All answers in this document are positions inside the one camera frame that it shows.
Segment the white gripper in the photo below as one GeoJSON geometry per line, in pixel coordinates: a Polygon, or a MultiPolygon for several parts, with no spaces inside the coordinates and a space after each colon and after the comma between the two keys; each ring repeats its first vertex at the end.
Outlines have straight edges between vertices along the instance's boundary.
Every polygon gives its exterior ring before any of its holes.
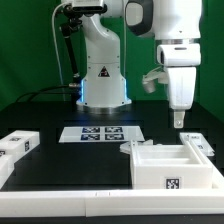
{"type": "MultiPolygon", "coordinates": [[[[157,61],[168,77],[168,99],[173,110],[188,110],[194,98],[196,67],[201,63],[200,45],[161,44],[157,47],[157,61]]],[[[174,112],[174,127],[184,126],[184,111],[174,112]]]]}

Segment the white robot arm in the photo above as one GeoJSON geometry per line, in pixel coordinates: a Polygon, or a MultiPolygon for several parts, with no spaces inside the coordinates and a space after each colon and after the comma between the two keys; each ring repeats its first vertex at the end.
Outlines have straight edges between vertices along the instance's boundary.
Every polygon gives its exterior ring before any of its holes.
{"type": "Polygon", "coordinates": [[[199,22],[202,0],[61,0],[69,19],[68,31],[83,27],[87,74],[81,79],[77,105],[93,113],[110,113],[131,103],[126,79],[120,72],[120,39],[101,24],[102,18],[122,17],[139,37],[156,41],[156,61],[162,67],[142,78],[151,93],[154,83],[168,86],[174,126],[184,126],[185,112],[193,103],[196,67],[201,63],[199,22]]]}

